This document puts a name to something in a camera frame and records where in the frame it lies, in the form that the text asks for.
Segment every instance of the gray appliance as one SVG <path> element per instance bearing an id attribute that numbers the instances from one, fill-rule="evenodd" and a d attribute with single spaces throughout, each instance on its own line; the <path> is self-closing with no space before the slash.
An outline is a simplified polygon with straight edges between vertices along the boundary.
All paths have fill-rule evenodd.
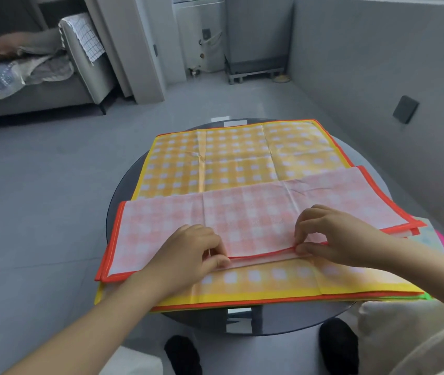
<path id="1" fill-rule="evenodd" d="M 225 0 L 225 59 L 229 74 L 284 68 L 294 0 Z"/>

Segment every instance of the person's right hand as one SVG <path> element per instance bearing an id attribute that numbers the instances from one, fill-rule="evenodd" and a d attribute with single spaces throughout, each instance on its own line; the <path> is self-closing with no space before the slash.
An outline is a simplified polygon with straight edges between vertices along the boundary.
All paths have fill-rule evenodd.
<path id="1" fill-rule="evenodd" d="M 326 235 L 328 244 L 304 242 L 312 233 Z M 381 268 L 397 255 L 398 240 L 351 214 L 324 205 L 304 210 L 295 225 L 298 254 L 317 255 L 340 265 Z"/>

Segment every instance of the white grid cloth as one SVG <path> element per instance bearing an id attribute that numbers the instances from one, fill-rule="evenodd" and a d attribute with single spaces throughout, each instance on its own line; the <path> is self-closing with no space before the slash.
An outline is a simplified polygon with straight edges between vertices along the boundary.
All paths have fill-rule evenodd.
<path id="1" fill-rule="evenodd" d="M 294 251 L 272 253 L 292 247 L 298 215 L 314 204 L 353 214 L 378 229 L 408 223 L 356 167 L 298 180 L 128 201 L 107 275 L 141 270 L 184 224 L 212 227 L 229 257 L 243 257 L 233 259 L 232 267 L 296 258 Z M 409 229 L 398 233 L 409 235 Z M 325 242 L 326 237 L 310 234 L 307 241 Z M 255 257 L 262 254 L 272 255 Z"/>
<path id="2" fill-rule="evenodd" d="M 76 34 L 88 59 L 94 63 L 106 52 L 95 32 L 94 24 L 88 13 L 75 14 L 62 19 Z"/>

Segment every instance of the folded pink cloth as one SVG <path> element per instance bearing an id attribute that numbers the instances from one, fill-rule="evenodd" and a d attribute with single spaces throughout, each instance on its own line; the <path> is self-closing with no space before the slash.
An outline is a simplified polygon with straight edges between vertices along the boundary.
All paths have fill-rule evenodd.
<path id="1" fill-rule="evenodd" d="M 300 212 L 323 204 L 389 234 L 419 234 L 425 224 L 400 209 L 362 167 L 297 180 L 189 195 L 127 201 L 120 206 L 100 280 L 115 282 L 139 271 L 180 226 L 203 224 L 222 237 L 231 267 L 296 258 L 294 226 Z M 323 243 L 315 233 L 307 241 Z"/>

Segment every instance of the table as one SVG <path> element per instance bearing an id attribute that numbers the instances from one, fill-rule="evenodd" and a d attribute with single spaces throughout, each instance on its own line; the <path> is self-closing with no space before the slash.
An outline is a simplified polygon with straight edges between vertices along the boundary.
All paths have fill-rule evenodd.
<path id="1" fill-rule="evenodd" d="M 247 121 L 248 124 L 254 124 L 275 120 L 249 118 L 244 121 Z M 189 130 L 224 127 L 224 124 L 227 122 L 228 121 L 207 123 Z M 350 160 L 355 165 L 363 165 L 380 189 L 390 197 L 387 185 L 373 166 L 348 144 L 338 138 L 335 139 Z M 113 229 L 118 205 L 122 201 L 131 199 L 147 154 L 146 152 L 130 167 L 114 192 L 106 218 L 106 238 L 108 242 L 111 238 L 111 231 Z M 284 302 L 257 305 L 250 308 L 183 310 L 164 313 L 164 315 L 190 327 L 214 333 L 272 335 L 312 327 L 330 317 L 341 314 L 353 304 L 353 302 Z"/>

